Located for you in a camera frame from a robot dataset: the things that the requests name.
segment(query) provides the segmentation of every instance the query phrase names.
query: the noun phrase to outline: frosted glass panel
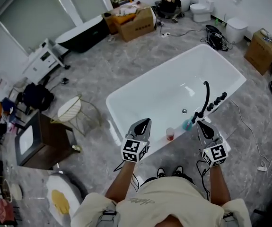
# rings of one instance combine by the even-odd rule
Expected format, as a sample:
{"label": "frosted glass panel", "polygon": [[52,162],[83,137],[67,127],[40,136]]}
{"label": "frosted glass panel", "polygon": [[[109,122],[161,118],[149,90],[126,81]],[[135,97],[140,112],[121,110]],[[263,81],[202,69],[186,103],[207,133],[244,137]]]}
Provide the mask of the frosted glass panel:
{"label": "frosted glass panel", "polygon": [[102,0],[71,0],[83,22],[105,13],[106,8]]}
{"label": "frosted glass panel", "polygon": [[14,0],[0,21],[27,52],[75,27],[58,0]]}

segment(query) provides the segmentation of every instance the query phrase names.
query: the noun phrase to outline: black knob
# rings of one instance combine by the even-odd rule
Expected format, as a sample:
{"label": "black knob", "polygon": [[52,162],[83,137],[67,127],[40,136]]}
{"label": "black knob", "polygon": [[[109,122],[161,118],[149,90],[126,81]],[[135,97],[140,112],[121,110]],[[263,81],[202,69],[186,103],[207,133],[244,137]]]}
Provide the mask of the black knob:
{"label": "black knob", "polygon": [[207,107],[207,111],[211,111],[213,109],[213,104],[210,104],[208,107]]}
{"label": "black knob", "polygon": [[221,98],[217,97],[216,100],[213,102],[215,105],[218,105],[221,102]]}
{"label": "black knob", "polygon": [[227,97],[227,93],[222,93],[222,96],[220,97],[221,100],[224,100]]}

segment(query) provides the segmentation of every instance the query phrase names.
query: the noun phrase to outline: white marker cube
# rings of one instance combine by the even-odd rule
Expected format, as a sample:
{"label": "white marker cube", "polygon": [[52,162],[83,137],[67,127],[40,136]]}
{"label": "white marker cube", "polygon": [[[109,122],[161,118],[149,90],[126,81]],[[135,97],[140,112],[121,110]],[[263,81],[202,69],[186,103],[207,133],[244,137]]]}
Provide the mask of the white marker cube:
{"label": "white marker cube", "polygon": [[123,139],[121,145],[122,160],[139,162],[147,151],[147,142]]}
{"label": "white marker cube", "polygon": [[210,167],[222,164],[228,157],[226,144],[221,143],[209,148],[205,148],[203,150],[202,157]]}

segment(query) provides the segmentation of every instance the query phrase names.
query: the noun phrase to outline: white cable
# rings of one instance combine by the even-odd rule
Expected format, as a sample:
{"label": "white cable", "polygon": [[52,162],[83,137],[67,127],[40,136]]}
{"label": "white cable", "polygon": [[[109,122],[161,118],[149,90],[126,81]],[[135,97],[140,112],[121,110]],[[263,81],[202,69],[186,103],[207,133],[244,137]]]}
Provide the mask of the white cable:
{"label": "white cable", "polygon": [[265,161],[264,161],[264,160],[261,160],[261,166],[262,166],[262,167],[266,167],[267,178],[272,178],[272,170],[271,170],[270,176],[268,176],[268,169],[269,169],[270,167],[272,167],[272,159],[271,159],[271,161],[270,161],[266,156],[264,156],[264,155],[261,154],[260,148],[259,148],[259,145],[258,145],[258,142],[257,142],[257,140],[256,140],[256,138],[255,138],[255,136],[254,136],[253,130],[252,130],[252,129],[244,122],[244,120],[242,119],[240,107],[239,107],[232,99],[231,99],[231,101],[233,102],[234,105],[236,105],[236,106],[238,107],[239,115],[240,115],[241,121],[242,121],[243,124],[245,124],[246,127],[249,128],[249,130],[251,131],[251,133],[252,133],[252,135],[253,135],[253,137],[254,137],[255,143],[256,143],[256,145],[257,145],[259,155],[260,155],[261,157],[263,157],[263,158],[269,163],[268,167],[266,167]]}

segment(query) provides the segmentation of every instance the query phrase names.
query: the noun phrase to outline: black sneaker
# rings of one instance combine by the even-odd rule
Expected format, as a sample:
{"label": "black sneaker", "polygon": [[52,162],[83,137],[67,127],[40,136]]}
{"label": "black sneaker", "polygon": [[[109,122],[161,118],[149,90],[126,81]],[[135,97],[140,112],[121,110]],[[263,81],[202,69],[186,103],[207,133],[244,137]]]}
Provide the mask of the black sneaker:
{"label": "black sneaker", "polygon": [[163,177],[163,176],[166,176],[165,175],[165,171],[163,168],[159,168],[158,171],[157,171],[157,178],[160,178],[160,177]]}
{"label": "black sneaker", "polygon": [[177,166],[173,172],[173,175],[180,175],[183,173],[183,167],[182,166]]}

